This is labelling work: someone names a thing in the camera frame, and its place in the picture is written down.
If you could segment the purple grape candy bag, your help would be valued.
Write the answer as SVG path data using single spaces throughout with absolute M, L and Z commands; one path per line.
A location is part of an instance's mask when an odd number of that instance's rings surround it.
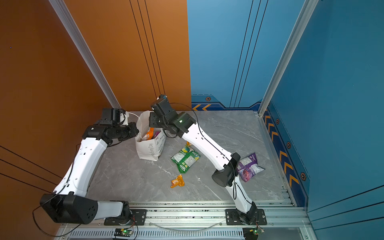
M 163 131 L 163 129 L 155 130 L 154 135 L 153 135 L 153 139 L 155 139 L 162 131 Z

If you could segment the white paper bag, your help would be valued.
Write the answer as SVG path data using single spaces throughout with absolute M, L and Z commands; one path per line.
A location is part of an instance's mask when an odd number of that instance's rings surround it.
M 136 150 L 142 160 L 157 161 L 164 149 L 166 136 L 161 132 L 155 139 L 144 141 L 143 137 L 149 130 L 149 117 L 151 111 L 142 112 L 137 121 L 138 135 L 135 137 Z

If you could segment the green white snack bag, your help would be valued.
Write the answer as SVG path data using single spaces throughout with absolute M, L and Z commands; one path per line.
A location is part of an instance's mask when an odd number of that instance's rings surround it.
M 179 152 L 171 157 L 171 160 L 176 164 L 179 172 L 184 174 L 200 157 L 200 154 L 191 146 L 185 145 Z

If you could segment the orange Fox's candy bag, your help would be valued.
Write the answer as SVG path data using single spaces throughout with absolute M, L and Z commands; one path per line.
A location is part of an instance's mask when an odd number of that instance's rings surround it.
M 151 140 L 154 137 L 155 129 L 149 128 L 146 135 L 143 137 L 144 141 Z

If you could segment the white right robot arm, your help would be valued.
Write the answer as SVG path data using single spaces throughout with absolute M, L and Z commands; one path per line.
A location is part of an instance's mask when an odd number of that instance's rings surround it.
M 215 166 L 213 181 L 225 188 L 234 200 L 236 213 L 242 224 L 256 224 L 258 208 L 247 195 L 238 173 L 241 157 L 238 153 L 230 153 L 217 144 L 200 127 L 198 117 L 186 112 L 177 113 L 167 96 L 160 95 L 151 104 L 150 127 L 160 127 L 179 138 L 191 143 L 200 153 L 204 154 Z

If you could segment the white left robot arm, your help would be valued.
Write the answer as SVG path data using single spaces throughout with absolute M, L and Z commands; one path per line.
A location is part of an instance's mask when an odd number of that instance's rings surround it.
M 122 225 L 133 219 L 126 201 L 103 202 L 86 197 L 106 149 L 114 146 L 114 141 L 122 143 L 139 133 L 136 123 L 128 118 L 129 113 L 123 109 L 103 109 L 101 119 L 86 128 L 67 173 L 54 191 L 40 200 L 55 223 L 86 225 L 105 219 Z

